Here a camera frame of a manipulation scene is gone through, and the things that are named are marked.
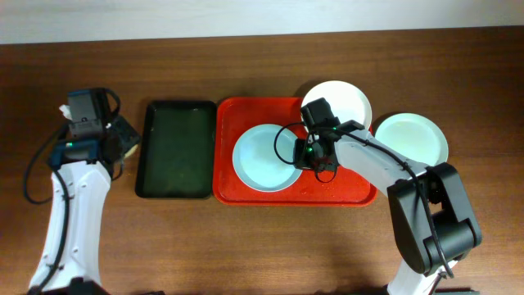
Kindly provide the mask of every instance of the plate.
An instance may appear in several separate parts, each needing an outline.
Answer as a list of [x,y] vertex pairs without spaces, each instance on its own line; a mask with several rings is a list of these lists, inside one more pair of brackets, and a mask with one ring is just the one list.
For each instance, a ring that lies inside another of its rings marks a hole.
[[305,95],[301,107],[319,98],[326,98],[333,115],[337,116],[341,123],[355,120],[366,129],[371,126],[372,112],[369,100],[353,84],[343,81],[318,84]]
[[[302,170],[280,161],[273,149],[279,125],[264,124],[247,130],[233,149],[233,168],[238,178],[250,188],[261,192],[283,190],[300,177]],[[293,161],[296,135],[283,130],[278,136],[277,150],[282,158]]]
[[378,126],[375,138],[412,160],[435,166],[448,160],[448,142],[440,128],[417,114],[398,114]]

